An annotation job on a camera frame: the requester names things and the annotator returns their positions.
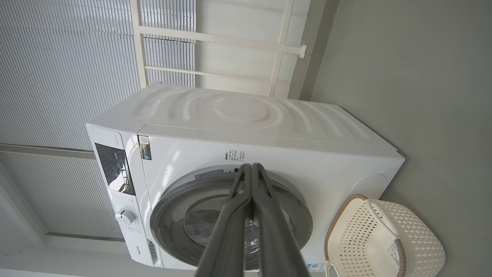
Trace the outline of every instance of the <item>white blind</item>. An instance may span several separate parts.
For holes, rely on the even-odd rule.
[[[122,239],[96,160],[0,152],[48,232]]]
[[[143,24],[195,31],[195,0],[142,0]],[[129,0],[0,0],[0,143],[90,150],[84,124],[139,90]],[[193,70],[194,45],[147,36],[147,64]],[[149,71],[149,83],[194,86]]]

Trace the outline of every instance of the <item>basket handle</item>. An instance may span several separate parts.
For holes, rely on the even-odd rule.
[[[377,215],[376,211],[372,208],[372,205],[375,205],[376,207],[379,208],[379,210],[381,211],[381,213],[383,213],[383,215],[388,218],[388,224],[384,223],[381,218],[379,218],[379,216]],[[381,226],[383,226],[386,231],[388,231],[390,234],[393,235],[394,239],[399,239],[400,238],[400,234],[398,233],[398,229],[393,225],[393,223],[391,222],[391,220],[389,219],[389,217],[386,215],[386,213],[384,212],[383,209],[381,209],[379,207],[379,205],[377,203],[375,203],[374,201],[372,201],[372,199],[366,199],[366,207],[368,208],[369,212],[372,214],[372,216],[374,217],[374,220],[377,221],[378,224],[380,224]]]
[[[326,277],[330,277],[330,273],[328,272],[328,269],[330,268],[330,266],[333,267],[333,269],[335,269],[335,272],[337,273],[337,277],[340,277],[340,274],[338,274],[338,270],[337,268],[335,267],[335,265],[330,262],[330,261],[326,261],[326,266],[325,266],[325,276]]]

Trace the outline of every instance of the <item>floor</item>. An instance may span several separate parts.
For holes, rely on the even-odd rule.
[[[485,1],[340,0],[311,98],[406,158],[382,198],[440,239],[440,277],[490,275],[491,12]]]

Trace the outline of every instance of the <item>front-load washing machine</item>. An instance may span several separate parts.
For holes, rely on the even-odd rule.
[[[351,194],[379,198],[404,158],[337,105],[152,84],[87,123],[133,260],[195,269],[244,163],[261,163],[306,264]],[[246,269],[258,269],[246,223]]]

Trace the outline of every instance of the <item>white laundry basket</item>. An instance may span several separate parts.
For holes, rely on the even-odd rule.
[[[407,207],[353,195],[325,238],[325,258],[340,277],[434,277],[444,249]]]

